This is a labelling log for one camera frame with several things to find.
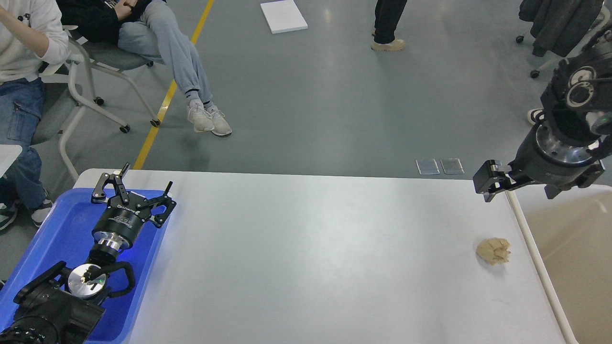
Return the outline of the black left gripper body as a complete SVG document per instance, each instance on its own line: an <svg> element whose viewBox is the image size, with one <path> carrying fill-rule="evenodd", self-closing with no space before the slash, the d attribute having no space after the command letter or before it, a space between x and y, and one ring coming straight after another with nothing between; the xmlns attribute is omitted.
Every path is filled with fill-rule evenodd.
<svg viewBox="0 0 612 344"><path fill-rule="evenodd" d="M146 202L146 198L135 192L128 192L128 200L128 204L124 205L120 196L109 199L107 208L92 230L94 243L111 242L114 250L133 246L144 222L151 217L153 205L137 209L138 205Z"/></svg>

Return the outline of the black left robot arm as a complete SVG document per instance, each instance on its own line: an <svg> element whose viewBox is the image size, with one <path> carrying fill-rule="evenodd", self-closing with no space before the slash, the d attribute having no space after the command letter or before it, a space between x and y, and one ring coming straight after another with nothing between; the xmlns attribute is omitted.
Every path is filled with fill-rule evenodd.
<svg viewBox="0 0 612 344"><path fill-rule="evenodd" d="M3 344L118 344L131 331L176 202L169 188L127 190L127 170L56 201L1 291Z"/></svg>

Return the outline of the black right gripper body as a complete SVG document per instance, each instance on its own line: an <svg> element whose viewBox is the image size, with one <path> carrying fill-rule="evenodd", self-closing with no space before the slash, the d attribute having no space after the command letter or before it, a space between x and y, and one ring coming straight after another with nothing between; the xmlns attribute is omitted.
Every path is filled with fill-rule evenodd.
<svg viewBox="0 0 612 344"><path fill-rule="evenodd" d="M586 187L604 171L602 162L591 157L586 147L562 143L545 123L531 128L510 166L509 175L518 183L555 187Z"/></svg>

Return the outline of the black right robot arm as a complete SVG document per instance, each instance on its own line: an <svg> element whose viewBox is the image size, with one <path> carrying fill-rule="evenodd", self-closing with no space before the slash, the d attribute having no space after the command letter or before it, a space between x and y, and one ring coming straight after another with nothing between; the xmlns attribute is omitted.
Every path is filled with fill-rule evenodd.
<svg viewBox="0 0 612 344"><path fill-rule="evenodd" d="M541 96L543 109L508 165L487 160L473 176L478 194L490 202L505 190L543 184L548 199L592 185L611 154L612 52L610 24L562 59Z"/></svg>

